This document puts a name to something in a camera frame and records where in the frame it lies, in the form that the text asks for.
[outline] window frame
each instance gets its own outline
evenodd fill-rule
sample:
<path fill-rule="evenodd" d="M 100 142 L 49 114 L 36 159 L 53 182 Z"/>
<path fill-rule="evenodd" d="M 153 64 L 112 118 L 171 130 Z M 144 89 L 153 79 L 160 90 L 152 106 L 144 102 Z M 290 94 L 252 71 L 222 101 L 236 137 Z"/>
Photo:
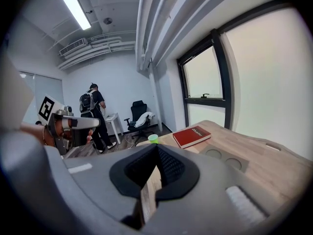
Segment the window frame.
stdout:
<path fill-rule="evenodd" d="M 231 69 L 228 61 L 228 56 L 224 50 L 224 47 L 220 41 L 220 34 L 230 31 L 231 29 L 242 25 L 250 20 L 253 20 L 259 16 L 265 15 L 272 11 L 292 7 L 292 4 L 288 0 L 272 0 L 261 4 L 251 10 L 244 12 L 243 14 L 233 18 L 220 26 L 217 30 L 211 30 L 210 34 L 203 38 L 200 42 L 190 48 L 184 55 L 177 59 L 177 65 L 179 69 L 179 78 L 182 89 L 182 97 L 185 111 L 185 123 L 186 127 L 189 126 L 189 115 L 187 104 L 199 104 L 215 107 L 225 108 L 225 123 L 224 127 L 231 130 L 233 124 L 233 80 L 231 75 Z M 198 56 L 200 53 L 210 48 L 213 45 L 218 60 L 218 65 L 222 80 L 223 99 L 220 98 L 189 98 L 188 89 L 185 77 L 185 71 L 183 66 L 191 59 Z"/>
<path fill-rule="evenodd" d="M 212 46 L 214 47 L 219 65 L 223 98 L 188 97 L 188 86 L 184 65 Z M 217 30 L 211 30 L 208 36 L 189 49 L 177 60 L 177 65 L 179 68 L 179 78 L 182 89 L 186 126 L 189 126 L 188 104 L 199 104 L 225 108 L 224 127 L 230 129 L 232 125 L 232 81 L 230 80 L 231 77 L 229 74 L 230 69 L 228 67 L 228 60 Z"/>

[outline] black shirt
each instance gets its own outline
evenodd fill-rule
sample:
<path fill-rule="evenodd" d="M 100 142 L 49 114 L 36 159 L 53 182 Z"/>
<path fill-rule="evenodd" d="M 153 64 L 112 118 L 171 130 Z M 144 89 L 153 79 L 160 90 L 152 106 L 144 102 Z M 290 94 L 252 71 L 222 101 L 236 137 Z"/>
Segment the black shirt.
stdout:
<path fill-rule="evenodd" d="M 99 115 L 102 116 L 102 113 L 101 113 L 101 111 L 100 111 L 100 105 L 99 105 L 99 103 L 102 102 L 102 101 L 104 101 L 103 96 L 101 95 L 101 93 L 100 93 L 99 91 L 94 91 L 94 92 L 92 93 L 92 99 L 93 99 L 93 101 L 94 101 L 95 108 L 96 108 L 96 109 L 94 109 L 94 114 L 95 114 L 97 117 L 99 117 Z"/>

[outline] window latch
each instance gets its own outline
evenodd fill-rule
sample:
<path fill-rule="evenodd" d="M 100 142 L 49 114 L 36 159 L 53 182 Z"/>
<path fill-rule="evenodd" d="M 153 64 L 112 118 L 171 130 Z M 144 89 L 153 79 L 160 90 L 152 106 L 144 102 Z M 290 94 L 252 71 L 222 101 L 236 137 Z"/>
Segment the window latch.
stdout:
<path fill-rule="evenodd" d="M 202 95 L 201 98 L 207 98 L 207 96 L 205 96 L 205 95 L 210 95 L 210 94 L 209 93 L 205 93 L 205 94 Z"/>

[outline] green cup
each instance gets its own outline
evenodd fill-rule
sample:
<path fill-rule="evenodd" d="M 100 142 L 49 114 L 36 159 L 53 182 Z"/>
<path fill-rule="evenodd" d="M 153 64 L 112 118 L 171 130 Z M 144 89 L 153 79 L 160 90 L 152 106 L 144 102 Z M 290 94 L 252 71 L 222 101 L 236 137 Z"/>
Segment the green cup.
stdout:
<path fill-rule="evenodd" d="M 148 137 L 148 140 L 150 141 L 150 143 L 158 143 L 158 135 L 152 134 Z"/>

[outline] air conditioning unit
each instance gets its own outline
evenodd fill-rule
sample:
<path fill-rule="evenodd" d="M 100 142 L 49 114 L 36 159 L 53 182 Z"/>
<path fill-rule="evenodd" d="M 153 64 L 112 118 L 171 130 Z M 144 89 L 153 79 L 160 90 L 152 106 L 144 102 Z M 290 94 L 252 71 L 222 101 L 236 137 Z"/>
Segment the air conditioning unit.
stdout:
<path fill-rule="evenodd" d="M 70 53 L 81 49 L 82 47 L 87 46 L 87 40 L 86 38 L 82 38 L 80 40 L 75 41 L 74 43 L 66 46 L 62 50 L 60 50 L 60 56 L 66 56 L 69 55 Z"/>

